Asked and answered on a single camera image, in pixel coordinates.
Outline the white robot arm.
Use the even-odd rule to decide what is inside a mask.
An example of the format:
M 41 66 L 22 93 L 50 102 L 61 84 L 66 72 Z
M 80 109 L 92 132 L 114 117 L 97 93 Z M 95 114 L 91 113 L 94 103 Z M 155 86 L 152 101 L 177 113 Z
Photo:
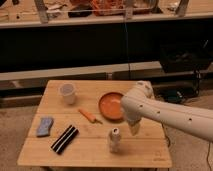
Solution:
M 146 81 L 136 82 L 121 98 L 121 109 L 132 135 L 139 132 L 141 119 L 147 118 L 213 142 L 213 110 L 155 100 Z

